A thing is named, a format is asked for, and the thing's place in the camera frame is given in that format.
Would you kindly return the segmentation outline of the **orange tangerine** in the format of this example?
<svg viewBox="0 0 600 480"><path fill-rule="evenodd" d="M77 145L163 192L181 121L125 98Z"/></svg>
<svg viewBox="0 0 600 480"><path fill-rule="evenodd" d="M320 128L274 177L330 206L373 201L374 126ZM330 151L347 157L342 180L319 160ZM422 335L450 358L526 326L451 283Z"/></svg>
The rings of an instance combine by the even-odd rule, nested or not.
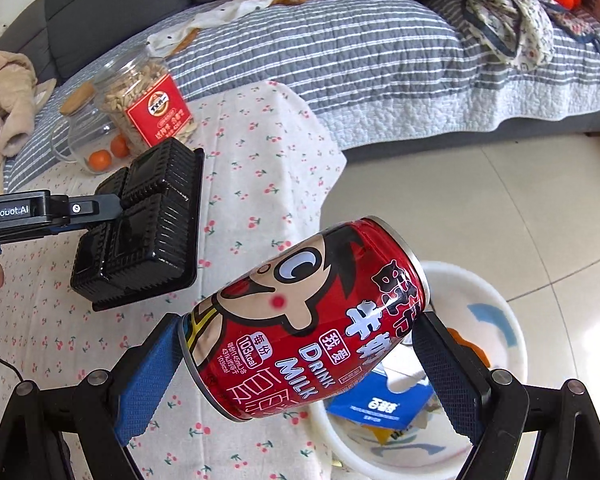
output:
<svg viewBox="0 0 600 480"><path fill-rule="evenodd" d="M87 159L88 168L92 171L105 172L112 165L112 156L107 150L94 151Z"/></svg>
<svg viewBox="0 0 600 480"><path fill-rule="evenodd" d="M130 154L130 148L126 137L123 134L115 136L109 144L110 152L115 158L124 159Z"/></svg>

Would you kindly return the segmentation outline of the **dark grey sofa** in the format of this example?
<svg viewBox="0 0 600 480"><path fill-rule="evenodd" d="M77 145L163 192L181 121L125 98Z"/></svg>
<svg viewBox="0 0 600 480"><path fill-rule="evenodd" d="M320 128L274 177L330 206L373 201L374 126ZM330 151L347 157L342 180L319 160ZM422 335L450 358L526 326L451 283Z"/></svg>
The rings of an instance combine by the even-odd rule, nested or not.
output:
<svg viewBox="0 0 600 480"><path fill-rule="evenodd" d="M53 165L50 134L61 100L100 66L161 29L222 0L35 0L9 26L0 49L20 52L58 88L36 120L34 133L7 162L14 179Z"/></svg>

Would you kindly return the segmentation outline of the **yellow foil snack wrapper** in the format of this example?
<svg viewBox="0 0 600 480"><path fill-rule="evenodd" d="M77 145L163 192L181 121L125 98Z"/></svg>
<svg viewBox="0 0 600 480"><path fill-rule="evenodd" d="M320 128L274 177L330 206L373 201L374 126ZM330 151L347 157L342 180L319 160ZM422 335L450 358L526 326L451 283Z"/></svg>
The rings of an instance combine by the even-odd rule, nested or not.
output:
<svg viewBox="0 0 600 480"><path fill-rule="evenodd" d="M391 440L396 440L404 434L403 430L394 430L370 425L363 425L363 428L368 430L380 445L386 445Z"/></svg>

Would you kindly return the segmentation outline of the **grey striped quilt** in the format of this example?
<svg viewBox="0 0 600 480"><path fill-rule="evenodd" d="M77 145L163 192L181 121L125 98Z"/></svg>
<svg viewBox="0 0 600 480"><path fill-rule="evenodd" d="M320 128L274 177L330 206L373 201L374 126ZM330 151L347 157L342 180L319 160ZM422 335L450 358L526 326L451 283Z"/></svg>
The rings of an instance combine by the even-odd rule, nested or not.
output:
<svg viewBox="0 0 600 480"><path fill-rule="evenodd" d="M600 130L595 44L554 33L529 73L471 35L464 0L317 0L202 32L168 67L186 100L272 80L350 150L446 134Z"/></svg>

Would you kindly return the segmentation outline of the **glass teapot wooden lid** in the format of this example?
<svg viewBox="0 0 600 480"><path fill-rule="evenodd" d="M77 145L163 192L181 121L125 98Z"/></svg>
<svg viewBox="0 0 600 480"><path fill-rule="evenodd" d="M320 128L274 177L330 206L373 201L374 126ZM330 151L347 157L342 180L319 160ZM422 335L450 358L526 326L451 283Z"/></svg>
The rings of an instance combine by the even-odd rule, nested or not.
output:
<svg viewBox="0 0 600 480"><path fill-rule="evenodd" d="M94 151L107 150L110 154L110 141L122 134L112 119L96 104L96 90L87 81L74 90L59 109L60 117L50 134L50 149L62 162L79 165L89 174L98 174L88 168L87 159ZM131 157L124 159L112 156L112 165L105 172L118 169Z"/></svg>

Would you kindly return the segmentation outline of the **orange tangerine front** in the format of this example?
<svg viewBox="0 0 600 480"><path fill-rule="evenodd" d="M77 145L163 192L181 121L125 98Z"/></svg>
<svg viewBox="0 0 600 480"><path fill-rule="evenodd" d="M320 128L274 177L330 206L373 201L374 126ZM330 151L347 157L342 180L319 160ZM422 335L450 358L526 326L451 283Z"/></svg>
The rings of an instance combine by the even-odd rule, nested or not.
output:
<svg viewBox="0 0 600 480"><path fill-rule="evenodd" d="M87 159L88 168L92 171L105 172L112 165L112 156L107 150L94 151Z"/></svg>

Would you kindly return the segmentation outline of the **blue biscuit box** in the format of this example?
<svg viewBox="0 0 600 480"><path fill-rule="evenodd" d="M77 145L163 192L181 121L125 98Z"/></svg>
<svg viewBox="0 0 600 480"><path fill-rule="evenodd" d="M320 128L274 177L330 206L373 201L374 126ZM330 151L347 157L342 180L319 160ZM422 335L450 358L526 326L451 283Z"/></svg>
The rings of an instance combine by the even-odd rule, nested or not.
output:
<svg viewBox="0 0 600 480"><path fill-rule="evenodd" d="M363 380L326 402L329 415L359 425L404 430L434 395L429 379L416 380L376 367Z"/></svg>

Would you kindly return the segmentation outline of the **sunflower seed plastic jar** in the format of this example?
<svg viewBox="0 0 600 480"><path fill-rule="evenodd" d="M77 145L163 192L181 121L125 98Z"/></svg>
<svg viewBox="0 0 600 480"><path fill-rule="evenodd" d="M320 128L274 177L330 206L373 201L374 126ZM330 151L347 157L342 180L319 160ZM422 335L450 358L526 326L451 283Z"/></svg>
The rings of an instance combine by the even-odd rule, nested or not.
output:
<svg viewBox="0 0 600 480"><path fill-rule="evenodd" d="M104 65L93 84L98 108L137 154L169 138L184 141L196 129L166 62L144 46L127 50Z"/></svg>

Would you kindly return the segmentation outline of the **beige plush blanket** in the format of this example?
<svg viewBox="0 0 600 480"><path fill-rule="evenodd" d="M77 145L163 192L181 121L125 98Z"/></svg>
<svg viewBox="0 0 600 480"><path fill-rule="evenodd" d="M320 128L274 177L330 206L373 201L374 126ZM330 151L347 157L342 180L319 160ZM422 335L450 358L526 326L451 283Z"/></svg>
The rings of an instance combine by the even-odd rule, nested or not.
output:
<svg viewBox="0 0 600 480"><path fill-rule="evenodd" d="M0 51L0 194L4 163L20 153L34 133L35 116L52 96L55 78L38 82L27 55Z"/></svg>

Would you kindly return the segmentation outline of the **black plastic snack tray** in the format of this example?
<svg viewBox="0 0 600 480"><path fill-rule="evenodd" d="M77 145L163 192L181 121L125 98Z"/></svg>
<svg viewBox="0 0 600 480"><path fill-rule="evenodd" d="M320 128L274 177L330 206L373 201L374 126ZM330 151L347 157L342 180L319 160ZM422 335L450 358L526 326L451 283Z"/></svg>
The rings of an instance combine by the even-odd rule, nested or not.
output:
<svg viewBox="0 0 600 480"><path fill-rule="evenodd" d="M105 311L193 285L202 180L204 150L172 138L102 181L122 213L80 237L71 288Z"/></svg>

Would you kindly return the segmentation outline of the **red milk drink can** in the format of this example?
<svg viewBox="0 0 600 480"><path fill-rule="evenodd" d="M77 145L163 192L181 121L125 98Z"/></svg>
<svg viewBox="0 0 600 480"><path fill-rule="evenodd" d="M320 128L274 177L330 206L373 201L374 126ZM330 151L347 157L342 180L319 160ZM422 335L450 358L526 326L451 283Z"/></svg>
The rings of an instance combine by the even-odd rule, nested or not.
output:
<svg viewBox="0 0 600 480"><path fill-rule="evenodd" d="M193 307L180 343L209 403L234 422L355 386L430 301L424 266L381 219L324 229Z"/></svg>

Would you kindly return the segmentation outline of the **orange tangerine right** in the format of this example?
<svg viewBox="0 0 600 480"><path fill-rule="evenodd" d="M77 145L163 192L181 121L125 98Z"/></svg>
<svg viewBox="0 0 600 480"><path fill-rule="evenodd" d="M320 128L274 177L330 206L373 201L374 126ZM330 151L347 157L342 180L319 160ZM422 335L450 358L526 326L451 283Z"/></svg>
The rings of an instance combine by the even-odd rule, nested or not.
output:
<svg viewBox="0 0 600 480"><path fill-rule="evenodd" d="M126 137L123 134L115 136L109 144L110 152L115 158L124 159L130 154L130 148Z"/></svg>

